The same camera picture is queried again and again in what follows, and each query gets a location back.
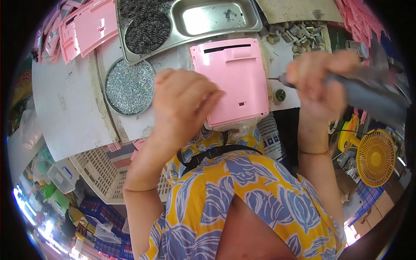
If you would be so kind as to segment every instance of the black strap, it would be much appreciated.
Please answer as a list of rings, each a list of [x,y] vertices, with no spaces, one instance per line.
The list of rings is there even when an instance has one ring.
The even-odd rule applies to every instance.
[[[209,150],[206,150],[205,152],[194,155],[194,156],[191,157],[191,160],[187,163],[185,163],[183,161],[181,150],[179,150],[176,153],[176,156],[178,157],[178,160],[181,162],[181,164],[183,164],[186,167],[180,177],[182,177],[184,174],[186,174],[190,170],[195,169],[202,162],[202,160],[205,157],[207,157],[208,159],[213,159],[213,158],[221,156],[225,153],[228,153],[228,152],[231,152],[231,151],[237,151],[237,150],[249,150],[249,151],[255,151],[259,154],[262,154],[257,149],[254,149],[254,148],[251,148],[251,147],[248,147],[248,146],[245,146],[245,145],[240,145],[240,144],[226,145],[227,141],[228,141],[228,131],[222,132],[222,134],[223,134],[223,145],[222,146],[216,146],[216,147],[213,147]]]

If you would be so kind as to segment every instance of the blue handle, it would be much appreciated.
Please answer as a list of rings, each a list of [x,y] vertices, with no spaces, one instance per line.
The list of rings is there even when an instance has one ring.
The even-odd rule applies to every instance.
[[[70,179],[72,179],[72,174],[71,174],[71,172],[64,166],[64,167],[62,167],[62,170],[66,170],[67,171],[67,173],[71,176],[70,177]]]

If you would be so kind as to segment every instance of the plastic crate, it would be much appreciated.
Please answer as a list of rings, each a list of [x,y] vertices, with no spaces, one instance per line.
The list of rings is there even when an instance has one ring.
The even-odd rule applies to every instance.
[[[104,203],[124,204],[122,188],[126,174],[118,172],[103,147],[73,155],[70,159],[86,183]],[[158,192],[162,202],[167,200],[170,190],[171,185],[161,173]]]
[[[101,239],[97,239],[94,244],[94,249],[99,251],[110,259],[118,259],[120,255],[121,244],[104,242]]]
[[[126,219],[113,206],[105,204],[100,198],[96,196],[85,197],[79,206],[79,210],[86,215],[85,218],[94,227],[97,226],[97,223],[89,216],[96,218],[103,224],[113,223],[114,226],[111,231],[121,238],[124,236],[121,230]]]
[[[131,248],[130,235],[128,234],[124,235],[123,243],[121,244],[119,258],[124,260],[134,260],[133,249]]]
[[[380,187],[372,188],[367,186],[362,180],[358,182],[358,189],[356,192],[362,199],[363,204],[348,224],[349,227],[351,227],[357,220],[359,220],[374,205],[374,203],[383,193],[385,186],[386,184],[383,184]]]

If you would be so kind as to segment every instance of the pink plastic panel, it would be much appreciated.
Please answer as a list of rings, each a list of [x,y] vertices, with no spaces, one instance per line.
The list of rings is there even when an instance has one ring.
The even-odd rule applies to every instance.
[[[269,114],[266,74],[257,39],[204,43],[191,47],[191,55],[196,72],[226,92],[207,117],[210,127]]]
[[[65,63],[118,34],[115,0],[93,0],[66,17],[59,26]]]

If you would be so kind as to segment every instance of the blue plastic crate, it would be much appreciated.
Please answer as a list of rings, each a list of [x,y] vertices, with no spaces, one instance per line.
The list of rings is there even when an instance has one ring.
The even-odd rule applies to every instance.
[[[94,249],[110,257],[118,258],[120,256],[121,244],[104,242],[97,238]]]
[[[124,260],[134,260],[133,249],[131,248],[131,240],[129,234],[124,235],[123,243],[121,244],[119,258]]]
[[[94,227],[97,226],[97,223],[88,216],[96,218],[101,223],[113,223],[114,226],[111,231],[117,236],[123,237],[124,234],[121,230],[123,228],[125,218],[120,215],[120,213],[118,213],[113,206],[105,204],[99,197],[85,197],[79,207],[79,210],[87,215],[87,221]]]
[[[358,182],[357,194],[362,199],[363,204],[358,209],[357,213],[355,213],[351,222],[348,224],[349,227],[351,227],[357,220],[359,220],[360,217],[362,217],[374,205],[374,203],[383,193],[385,186],[386,184],[377,188],[372,188],[367,186],[362,180]]]

